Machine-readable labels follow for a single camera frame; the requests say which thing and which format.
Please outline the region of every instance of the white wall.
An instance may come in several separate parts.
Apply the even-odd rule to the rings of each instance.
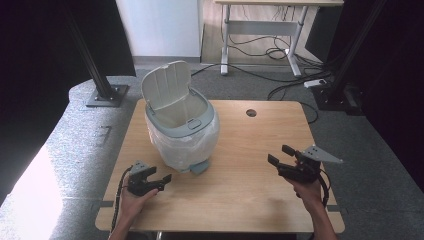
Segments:
[[[132,55],[200,57],[203,0],[116,0]]]

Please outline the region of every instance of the table leg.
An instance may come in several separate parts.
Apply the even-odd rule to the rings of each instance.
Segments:
[[[225,19],[224,19],[224,46],[221,53],[221,75],[228,74],[228,28],[230,24],[230,10],[231,5],[224,5]]]
[[[304,6],[302,9],[302,13],[300,15],[300,19],[297,22],[296,33],[293,36],[293,40],[291,42],[290,48],[285,50],[287,54],[287,59],[289,60],[290,67],[292,68],[292,71],[295,77],[300,77],[302,75],[300,73],[299,67],[297,66],[294,53],[296,50],[297,42],[299,41],[300,33],[302,32],[302,27],[305,22],[305,17],[307,12],[308,12],[308,6]]]

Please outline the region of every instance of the trash can lid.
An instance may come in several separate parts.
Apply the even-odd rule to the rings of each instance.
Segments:
[[[149,72],[141,92],[152,110],[169,106],[189,94],[191,72],[188,63],[176,61]]]

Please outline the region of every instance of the human hand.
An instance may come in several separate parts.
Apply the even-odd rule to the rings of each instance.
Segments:
[[[141,212],[144,204],[147,200],[154,197],[159,190],[153,189],[143,196],[139,197],[128,191],[128,177],[124,179],[123,189],[121,192],[121,217],[128,219],[135,219],[135,217]]]
[[[285,179],[293,185],[294,191],[302,198],[303,205],[305,205],[305,208],[309,213],[316,210],[317,207],[322,207],[321,184],[318,180],[315,180],[313,183],[304,184],[291,179]]]

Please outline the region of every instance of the wooden table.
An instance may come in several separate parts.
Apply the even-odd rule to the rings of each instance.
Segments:
[[[149,180],[172,173],[165,191],[151,199],[133,224],[138,231],[312,232],[312,222],[293,187],[267,162],[268,153],[281,162],[294,158],[282,144],[303,150],[314,143],[297,102],[212,100],[221,130],[209,168],[200,175],[167,167],[151,144],[144,118],[144,100],[134,111],[104,201],[115,200],[118,182],[136,160],[157,166]],[[256,111],[255,117],[246,112]],[[337,205],[330,192],[329,205]],[[100,209],[96,226],[110,230],[113,207]],[[339,212],[329,212],[336,232],[344,230]]]
[[[303,23],[309,6],[334,7],[343,5],[343,0],[214,0],[215,3],[224,5],[224,46],[221,53],[221,74],[228,73],[228,36],[230,34],[244,35],[271,35],[292,36],[289,49],[285,49],[287,59],[294,76],[300,73],[294,53],[299,41]],[[297,21],[267,22],[267,21],[235,21],[230,20],[231,5],[271,5],[271,6],[302,6],[302,13]]]

